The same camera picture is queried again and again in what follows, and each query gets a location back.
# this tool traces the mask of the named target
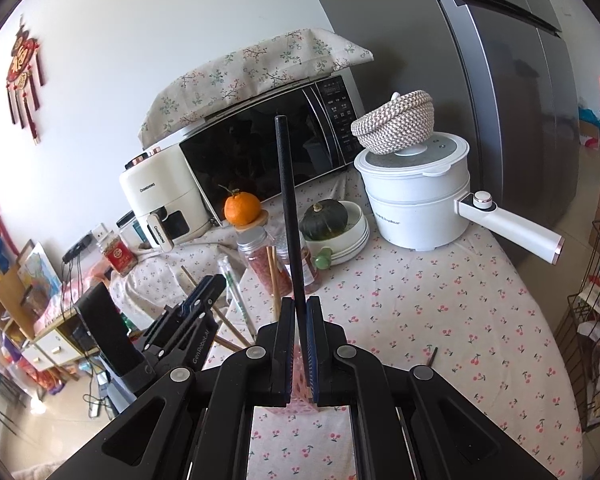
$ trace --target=wooden coaster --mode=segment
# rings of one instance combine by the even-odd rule
[[[241,225],[241,226],[235,225],[234,228],[237,232],[241,233],[243,231],[246,231],[247,229],[251,229],[252,227],[264,225],[267,223],[267,220],[269,220],[269,211],[267,211],[266,209],[263,209],[260,211],[260,214],[258,215],[258,217],[250,224]]]

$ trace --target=black rod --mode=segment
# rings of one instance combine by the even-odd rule
[[[296,316],[298,316],[298,333],[302,349],[302,361],[304,363],[304,371],[307,373],[309,363],[306,353],[306,300],[304,298],[304,277],[302,275],[298,212],[296,211],[296,186],[294,185],[294,172],[291,163],[289,127],[286,124],[286,116],[284,115],[276,116],[275,123],[276,143],[278,144],[278,165],[280,166],[280,188],[285,214],[286,246],[289,251],[291,282],[294,286],[294,303],[296,304]]]

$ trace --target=drawer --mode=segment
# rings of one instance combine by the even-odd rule
[[[54,364],[35,346],[30,345],[22,351],[22,356],[39,372],[47,370]]]
[[[43,338],[40,338],[36,342],[36,346],[57,365],[62,365],[82,356],[58,330],[53,330]]]

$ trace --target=pumpkin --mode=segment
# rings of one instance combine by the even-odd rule
[[[344,232],[349,213],[337,200],[320,200],[304,212],[300,230],[309,240],[329,240]]]
[[[240,227],[253,222],[262,211],[258,197],[239,189],[225,189],[231,193],[224,201],[224,217],[229,223]]]

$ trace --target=woven basket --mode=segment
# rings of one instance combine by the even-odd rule
[[[376,155],[398,152],[429,139],[433,133],[433,102],[416,90],[389,101],[351,123],[360,144]]]

